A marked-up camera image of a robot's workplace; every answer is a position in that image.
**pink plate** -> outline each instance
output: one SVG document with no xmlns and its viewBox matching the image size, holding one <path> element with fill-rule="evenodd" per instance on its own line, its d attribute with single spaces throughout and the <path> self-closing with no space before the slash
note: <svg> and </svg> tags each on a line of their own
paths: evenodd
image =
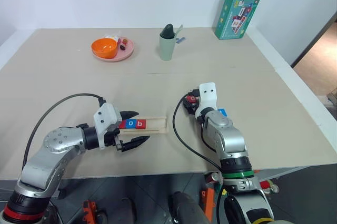
<svg viewBox="0 0 337 224">
<path fill-rule="evenodd" d="M 121 38 L 121 41 L 123 41 L 123 39 L 127 39 L 126 49 L 121 50 L 121 48 L 119 47 L 119 45 L 120 45 L 119 44 L 117 55 L 114 58 L 102 58 L 102 57 L 97 57 L 95 54 L 93 54 L 93 55 L 100 60 L 108 61 L 108 62 L 117 62 L 117 61 L 121 61 L 123 59 L 126 59 L 127 57 L 129 57 L 132 54 L 133 49 L 134 49 L 134 45 L 133 45 L 133 42 L 130 39 L 128 39 L 124 36 L 122 36 L 120 38 Z"/>
</svg>

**green cup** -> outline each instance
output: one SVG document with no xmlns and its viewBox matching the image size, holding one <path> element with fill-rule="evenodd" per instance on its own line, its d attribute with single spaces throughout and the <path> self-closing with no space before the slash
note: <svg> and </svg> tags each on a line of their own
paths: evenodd
<svg viewBox="0 0 337 224">
<path fill-rule="evenodd" d="M 159 36 L 160 58 L 164 61 L 172 59 L 172 54 L 176 42 L 177 34 L 183 29 L 183 25 L 176 31 L 174 37 L 171 39 L 165 39 Z"/>
</svg>

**cardboard box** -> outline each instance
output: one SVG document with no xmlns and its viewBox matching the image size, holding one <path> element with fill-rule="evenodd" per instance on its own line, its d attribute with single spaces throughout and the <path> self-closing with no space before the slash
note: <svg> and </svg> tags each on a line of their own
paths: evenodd
<svg viewBox="0 0 337 224">
<path fill-rule="evenodd" d="M 225 0 L 215 35 L 219 39 L 242 38 L 260 0 Z"/>
</svg>

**table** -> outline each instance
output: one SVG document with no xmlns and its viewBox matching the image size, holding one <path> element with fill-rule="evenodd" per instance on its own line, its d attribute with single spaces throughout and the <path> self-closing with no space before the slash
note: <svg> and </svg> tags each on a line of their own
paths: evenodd
<svg viewBox="0 0 337 224">
<path fill-rule="evenodd" d="M 92 41 L 107 34 L 128 37 L 132 56 L 107 63 L 92 55 Z M 0 179 L 16 179 L 27 139 L 56 101 L 80 92 L 101 95 L 119 110 L 167 116 L 168 134 L 151 135 L 138 148 L 90 150 L 75 158 L 65 178 L 205 172 L 214 168 L 175 137 L 178 100 L 200 83 L 215 82 L 225 108 L 245 137 L 253 169 L 331 164 L 337 153 L 302 104 L 252 42 L 218 40 L 210 28 L 185 28 L 169 62 L 158 56 L 160 29 L 38 29 L 0 70 Z M 78 97 L 51 112 L 38 129 L 30 156 L 59 126 L 93 124 L 97 100 Z M 181 108 L 177 130 L 194 149 L 217 160 L 200 141 L 193 117 Z"/>
</svg>

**green ring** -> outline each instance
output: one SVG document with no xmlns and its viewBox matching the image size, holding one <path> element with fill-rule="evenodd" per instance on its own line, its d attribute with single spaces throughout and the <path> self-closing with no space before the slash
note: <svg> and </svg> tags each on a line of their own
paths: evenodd
<svg viewBox="0 0 337 224">
<path fill-rule="evenodd" d="M 252 170 L 238 173 L 222 173 L 223 178 L 243 178 L 251 175 L 254 175 L 254 172 Z"/>
</svg>

